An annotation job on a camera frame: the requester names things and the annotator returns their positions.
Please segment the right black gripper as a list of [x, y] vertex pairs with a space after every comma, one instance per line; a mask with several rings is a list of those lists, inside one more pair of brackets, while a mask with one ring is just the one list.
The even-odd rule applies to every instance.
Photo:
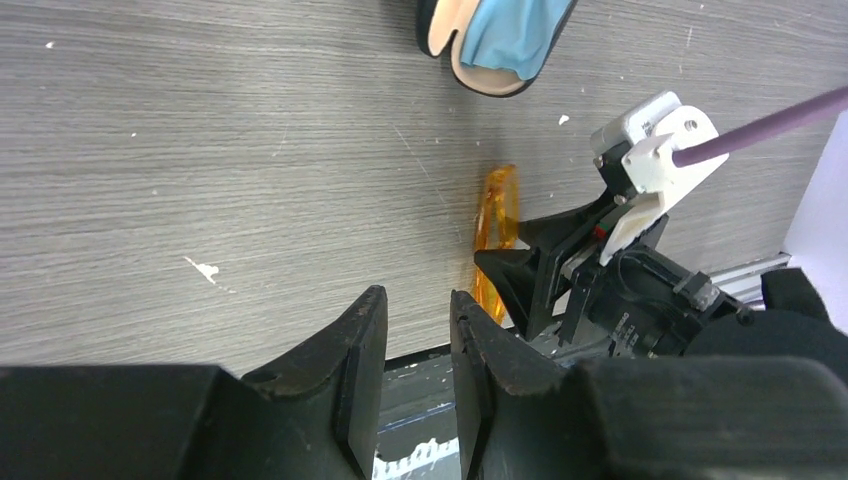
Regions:
[[[682, 356], [717, 320], [749, 319], [750, 307], [714, 285], [708, 275], [657, 251], [668, 215], [602, 266], [599, 256], [607, 234], [625, 211], [605, 190], [584, 206], [520, 222], [518, 238], [534, 248], [474, 254], [476, 266], [495, 287], [525, 340], [535, 339], [556, 322], [553, 309], [564, 294], [565, 309], [556, 317], [560, 344], [577, 344], [584, 330], [596, 329], [614, 346], [642, 357]], [[577, 249], [564, 263], [541, 250], [573, 235]]]

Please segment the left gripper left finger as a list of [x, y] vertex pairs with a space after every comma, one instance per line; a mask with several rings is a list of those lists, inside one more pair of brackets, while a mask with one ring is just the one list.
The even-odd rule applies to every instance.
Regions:
[[367, 479], [388, 301], [235, 377], [216, 365], [5, 366], [5, 479]]

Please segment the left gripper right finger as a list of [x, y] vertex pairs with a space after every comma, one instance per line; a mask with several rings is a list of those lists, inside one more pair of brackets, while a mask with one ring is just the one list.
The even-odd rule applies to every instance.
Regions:
[[847, 388], [792, 357], [563, 367], [451, 295], [465, 479], [843, 479]]

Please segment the orange sunglasses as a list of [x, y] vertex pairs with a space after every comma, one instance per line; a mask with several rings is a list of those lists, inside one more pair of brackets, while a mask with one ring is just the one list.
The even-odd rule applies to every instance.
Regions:
[[[479, 196], [474, 249], [513, 249], [518, 239], [520, 199], [517, 167], [505, 165], [491, 171], [483, 182]], [[475, 268], [471, 293], [478, 304], [502, 325], [506, 308], [493, 283], [479, 267]]]

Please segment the black glasses case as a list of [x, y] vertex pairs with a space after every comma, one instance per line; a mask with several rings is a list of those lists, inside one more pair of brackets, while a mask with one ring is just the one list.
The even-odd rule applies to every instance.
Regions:
[[418, 1], [416, 42], [425, 55], [445, 57], [463, 87], [508, 98], [537, 79], [576, 6], [574, 0]]

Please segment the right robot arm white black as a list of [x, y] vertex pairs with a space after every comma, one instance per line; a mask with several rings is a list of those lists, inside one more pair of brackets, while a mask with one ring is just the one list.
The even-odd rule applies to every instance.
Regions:
[[553, 329], [561, 343], [601, 337], [611, 353], [637, 357], [792, 356], [846, 377], [847, 337], [802, 270], [764, 273], [764, 306], [756, 309], [658, 252], [666, 217], [602, 261], [626, 212], [604, 193], [585, 206], [519, 223], [526, 249], [475, 253], [524, 339]]

